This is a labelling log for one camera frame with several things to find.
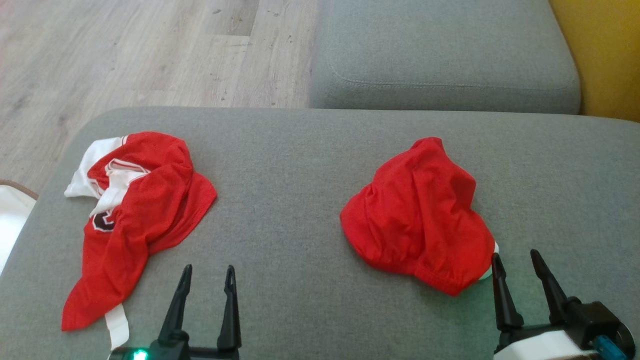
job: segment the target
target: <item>wooden floor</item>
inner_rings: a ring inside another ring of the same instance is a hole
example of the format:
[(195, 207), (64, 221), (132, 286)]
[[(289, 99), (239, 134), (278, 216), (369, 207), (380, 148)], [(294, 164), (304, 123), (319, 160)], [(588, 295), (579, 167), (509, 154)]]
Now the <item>wooden floor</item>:
[(123, 106), (302, 108), (317, 0), (0, 0), (0, 179)]

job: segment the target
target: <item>yellow fabric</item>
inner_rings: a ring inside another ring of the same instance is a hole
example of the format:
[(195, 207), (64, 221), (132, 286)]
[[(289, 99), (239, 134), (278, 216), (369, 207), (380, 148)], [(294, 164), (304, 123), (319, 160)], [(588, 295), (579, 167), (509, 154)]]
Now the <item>yellow fabric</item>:
[(580, 74), (584, 115), (640, 122), (640, 0), (550, 0)]

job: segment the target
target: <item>gray ottoman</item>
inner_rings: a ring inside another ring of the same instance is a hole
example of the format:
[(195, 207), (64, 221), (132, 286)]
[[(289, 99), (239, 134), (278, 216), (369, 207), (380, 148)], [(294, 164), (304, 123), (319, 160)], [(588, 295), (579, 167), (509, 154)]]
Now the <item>gray ottoman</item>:
[(185, 139), (220, 197), (179, 246), (153, 256), (124, 307), (131, 345), (157, 337), (182, 267), (193, 264), (184, 329), (213, 345), (236, 267), (245, 359), (489, 359), (492, 284), (459, 297), (367, 266), (339, 212), (392, 156), (426, 136), (477, 180), (485, 219), (529, 324), (548, 310), (529, 249), (567, 295), (601, 300), (638, 336), (640, 124), (517, 113), (133, 108), (76, 137), (0, 277), (0, 359), (105, 359), (103, 320), (60, 331), (95, 205), (63, 191), (99, 138), (144, 130)]
[(544, 0), (322, 0), (314, 108), (577, 113)]

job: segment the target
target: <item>gray fabric surface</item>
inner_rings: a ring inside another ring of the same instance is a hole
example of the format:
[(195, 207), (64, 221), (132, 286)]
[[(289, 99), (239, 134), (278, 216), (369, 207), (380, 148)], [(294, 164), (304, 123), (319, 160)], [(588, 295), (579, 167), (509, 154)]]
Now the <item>gray fabric surface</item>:
[(439, 111), (134, 108), (89, 123), (42, 192), (0, 276), (0, 359), (100, 359), (104, 321), (60, 331), (95, 205), (63, 191), (99, 138), (154, 130), (185, 139), (220, 197), (174, 249), (150, 259), (125, 302), (132, 345), (158, 334), (193, 264), (184, 328), (213, 345), (228, 264), (237, 272), (245, 359), (490, 359), (492, 284), (453, 298), (368, 267), (339, 212), (389, 158), (439, 136), (477, 181), (474, 209), (500, 244), (514, 301), (545, 321), (529, 259), (568, 295), (600, 300), (638, 336), (640, 124), (572, 115)]
[(322, 0), (310, 105), (577, 113), (546, 1)]

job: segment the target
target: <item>red fabric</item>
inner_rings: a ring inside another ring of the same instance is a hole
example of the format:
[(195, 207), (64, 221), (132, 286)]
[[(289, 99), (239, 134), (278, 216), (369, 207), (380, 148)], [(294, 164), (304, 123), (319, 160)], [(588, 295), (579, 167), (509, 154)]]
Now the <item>red fabric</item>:
[(90, 170), (105, 189), (105, 166), (113, 159), (150, 171), (134, 180), (122, 204), (98, 214), (112, 231), (84, 227), (82, 277), (69, 294), (62, 330), (82, 329), (122, 303), (133, 291), (149, 256), (178, 245), (199, 223), (217, 194), (209, 180), (193, 171), (184, 141), (160, 133), (129, 135)]
[(416, 276), (456, 296), (489, 269), (495, 246), (470, 208), (475, 189), (441, 139), (421, 139), (346, 204), (342, 228), (374, 268)]

